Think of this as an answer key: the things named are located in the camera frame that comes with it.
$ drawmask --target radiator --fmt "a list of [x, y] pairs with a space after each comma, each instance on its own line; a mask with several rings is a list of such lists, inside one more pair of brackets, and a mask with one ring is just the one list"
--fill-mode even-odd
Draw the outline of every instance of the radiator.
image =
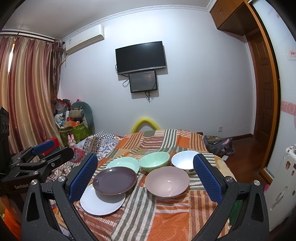
[[296, 205], [296, 145], [286, 149], [281, 165], [265, 193], [269, 230], [290, 215]]

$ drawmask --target pink wall border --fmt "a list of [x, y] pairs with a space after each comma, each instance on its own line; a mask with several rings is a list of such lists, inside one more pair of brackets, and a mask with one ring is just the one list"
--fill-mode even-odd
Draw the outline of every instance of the pink wall border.
[[296, 116], [296, 104], [281, 101], [281, 111], [286, 112], [290, 115]]

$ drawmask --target television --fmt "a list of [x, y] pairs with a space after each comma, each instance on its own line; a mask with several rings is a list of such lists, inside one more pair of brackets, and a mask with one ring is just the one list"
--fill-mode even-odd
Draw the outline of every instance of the television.
[[118, 74], [166, 68], [162, 41], [119, 48], [115, 53]]

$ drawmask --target curtain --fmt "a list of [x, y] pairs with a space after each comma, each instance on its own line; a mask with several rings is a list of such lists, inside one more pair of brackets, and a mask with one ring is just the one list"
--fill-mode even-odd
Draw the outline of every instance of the curtain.
[[7, 111], [8, 60], [13, 40], [13, 36], [0, 35], [0, 106], [3, 106]]
[[11, 152], [20, 152], [49, 138], [60, 139], [51, 108], [50, 59], [52, 43], [17, 37], [2, 92], [9, 112]]
[[59, 81], [63, 53], [64, 49], [62, 39], [55, 39], [52, 46], [52, 55], [50, 63], [50, 78], [52, 82], [53, 104], [56, 104], [57, 93], [59, 92]]

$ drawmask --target pink bowl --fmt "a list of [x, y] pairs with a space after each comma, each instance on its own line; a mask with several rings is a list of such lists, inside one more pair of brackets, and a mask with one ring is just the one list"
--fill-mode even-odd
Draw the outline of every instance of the pink bowl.
[[153, 195], [173, 198], [183, 193], [189, 185], [188, 174], [177, 167], [161, 167], [150, 172], [145, 186]]

